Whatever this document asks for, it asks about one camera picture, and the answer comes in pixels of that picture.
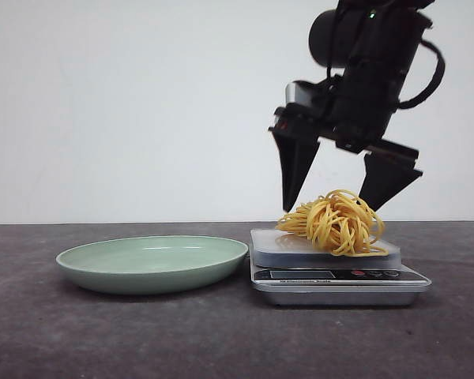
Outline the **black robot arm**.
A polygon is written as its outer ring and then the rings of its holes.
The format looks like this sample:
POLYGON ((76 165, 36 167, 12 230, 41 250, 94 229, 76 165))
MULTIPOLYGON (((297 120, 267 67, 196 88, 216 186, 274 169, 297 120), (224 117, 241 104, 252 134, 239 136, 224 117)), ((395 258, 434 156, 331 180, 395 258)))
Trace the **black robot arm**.
POLYGON ((317 154, 320 139, 364 154, 365 178, 360 197, 372 208, 421 176, 419 153, 384 138, 393 113, 425 101, 442 82, 446 62, 438 56, 426 88, 408 100, 401 89, 417 49, 433 50, 423 38, 431 20, 425 1, 340 1, 321 13, 310 28, 312 58, 327 70, 323 81, 293 81, 286 100, 275 110, 271 133, 278 147, 283 208, 293 208, 317 154))

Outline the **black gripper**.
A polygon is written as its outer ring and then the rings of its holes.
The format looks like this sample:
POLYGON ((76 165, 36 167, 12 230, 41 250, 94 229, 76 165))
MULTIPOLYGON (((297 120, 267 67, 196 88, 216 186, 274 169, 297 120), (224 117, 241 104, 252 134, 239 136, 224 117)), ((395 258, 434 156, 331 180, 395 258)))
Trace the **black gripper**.
POLYGON ((282 209, 290 212, 298 199, 323 137, 338 148, 359 154, 368 151, 366 175, 359 197, 374 211, 423 175, 413 165, 418 151, 384 139, 392 115, 414 107, 415 101, 400 100, 411 63, 355 59, 339 81, 335 97, 324 109, 297 103, 278 107, 269 127, 280 156, 282 209))

